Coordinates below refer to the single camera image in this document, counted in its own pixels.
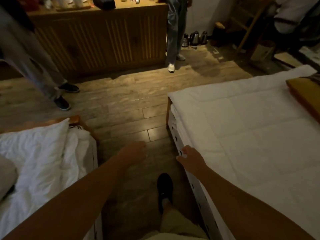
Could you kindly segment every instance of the black shoe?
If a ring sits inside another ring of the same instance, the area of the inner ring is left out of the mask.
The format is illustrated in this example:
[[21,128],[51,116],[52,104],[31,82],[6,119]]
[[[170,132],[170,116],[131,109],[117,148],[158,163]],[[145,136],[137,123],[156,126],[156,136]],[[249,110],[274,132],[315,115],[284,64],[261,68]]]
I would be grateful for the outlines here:
[[158,188],[158,194],[159,194],[158,207],[159,207],[160,214],[162,215],[163,213],[162,200],[165,198],[168,198],[172,204],[172,194],[174,192],[174,184],[169,174],[162,173],[158,177],[157,188]]
[[80,92],[80,89],[76,85],[71,85],[70,83],[67,83],[67,82],[58,88],[69,93]]
[[69,109],[71,109],[70,104],[62,96],[55,99],[54,103],[59,107],[59,109],[62,109],[64,111],[68,111]]

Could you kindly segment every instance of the sock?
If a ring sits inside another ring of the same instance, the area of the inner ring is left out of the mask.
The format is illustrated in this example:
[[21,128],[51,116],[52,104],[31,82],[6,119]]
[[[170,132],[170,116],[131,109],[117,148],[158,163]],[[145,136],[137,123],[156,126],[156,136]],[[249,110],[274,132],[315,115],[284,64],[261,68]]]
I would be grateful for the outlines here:
[[162,200],[162,202],[161,202],[162,208],[165,208],[165,206],[166,206],[167,203],[170,203],[170,200],[169,200],[168,198],[164,198],[164,199]]

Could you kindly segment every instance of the wooden countertop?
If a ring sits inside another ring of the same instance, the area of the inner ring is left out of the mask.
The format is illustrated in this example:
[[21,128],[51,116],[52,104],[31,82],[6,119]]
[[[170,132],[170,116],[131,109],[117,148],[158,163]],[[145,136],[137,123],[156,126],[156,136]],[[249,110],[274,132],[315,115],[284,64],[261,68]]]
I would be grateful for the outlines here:
[[[150,7],[150,6],[159,6],[159,5],[166,5],[166,3],[157,3],[156,0],[140,0],[139,4],[136,4],[135,2],[131,2],[130,0],[127,1],[121,1],[121,0],[114,0],[115,2],[115,9],[123,9],[123,8],[137,8],[137,7]],[[47,10],[44,6],[40,5],[40,10],[33,11],[33,12],[27,12],[27,14],[30,17],[36,17],[36,16],[51,16],[51,15],[63,15],[63,14],[70,14],[70,13],[84,13],[84,12],[110,12],[110,11],[103,11],[98,7],[91,7],[90,9],[82,9],[82,10],[74,10],[74,11],[63,11],[63,12],[57,12],[55,9]]]

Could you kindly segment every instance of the floor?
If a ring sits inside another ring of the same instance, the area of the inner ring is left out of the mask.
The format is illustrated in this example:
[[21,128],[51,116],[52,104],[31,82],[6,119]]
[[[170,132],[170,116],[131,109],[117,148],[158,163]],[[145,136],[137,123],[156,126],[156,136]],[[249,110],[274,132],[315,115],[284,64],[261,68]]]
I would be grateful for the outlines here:
[[81,93],[65,94],[72,104],[68,112],[58,110],[29,81],[0,81],[0,129],[26,121],[80,115],[100,139],[100,163],[131,141],[146,141],[148,158],[130,168],[102,210],[104,239],[139,239],[159,229],[156,183],[160,173],[174,182],[174,205],[194,223],[202,225],[196,201],[166,129],[167,92],[229,80],[249,78],[262,72],[227,61],[210,46],[182,50],[187,58],[177,62],[173,74],[166,68],[112,74],[77,84]]

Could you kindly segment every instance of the mattress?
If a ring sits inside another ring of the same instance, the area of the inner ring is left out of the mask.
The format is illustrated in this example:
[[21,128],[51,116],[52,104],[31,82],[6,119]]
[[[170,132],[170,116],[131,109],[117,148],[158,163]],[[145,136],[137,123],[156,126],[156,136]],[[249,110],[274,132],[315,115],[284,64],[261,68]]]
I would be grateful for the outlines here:
[[69,128],[69,119],[0,135],[0,154],[15,163],[19,175],[14,192],[0,203],[0,239],[97,167],[95,140],[81,127]]
[[[219,175],[320,239],[320,126],[285,83],[315,72],[304,65],[168,96],[173,102],[169,125],[174,137],[178,135],[178,150],[187,144],[195,147]],[[222,238],[234,239],[203,185],[188,178],[199,185]]]

